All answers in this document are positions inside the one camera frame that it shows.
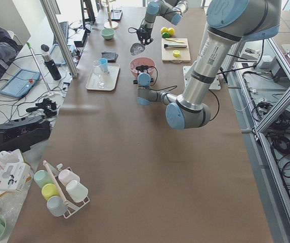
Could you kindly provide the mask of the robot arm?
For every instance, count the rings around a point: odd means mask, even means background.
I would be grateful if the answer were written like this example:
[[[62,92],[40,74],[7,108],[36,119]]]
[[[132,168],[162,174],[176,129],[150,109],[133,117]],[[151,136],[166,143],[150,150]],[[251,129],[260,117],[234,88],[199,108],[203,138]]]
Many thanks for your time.
[[[136,31],[140,43],[146,46],[153,41],[151,33],[157,16],[162,16],[171,24],[178,25],[188,8],[187,1],[178,1],[175,6],[170,5],[167,1],[150,1],[145,17]]]
[[[277,35],[281,1],[212,1],[196,62],[182,94],[150,88],[150,76],[141,73],[138,81],[138,104],[165,104],[170,127],[181,130],[198,128],[211,119],[202,101],[209,91],[231,46],[239,41],[258,41]]]

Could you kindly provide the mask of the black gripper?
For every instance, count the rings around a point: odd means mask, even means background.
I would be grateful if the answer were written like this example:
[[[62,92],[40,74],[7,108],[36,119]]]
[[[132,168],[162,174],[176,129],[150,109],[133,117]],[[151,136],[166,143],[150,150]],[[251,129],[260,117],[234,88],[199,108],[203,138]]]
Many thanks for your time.
[[[140,26],[137,29],[138,40],[142,45],[149,45],[153,42],[153,38],[151,38],[151,28],[147,28],[145,26]]]
[[[137,73],[148,73],[148,69],[150,68],[150,66],[148,65],[140,65],[140,66],[136,66],[136,70],[137,70]]]

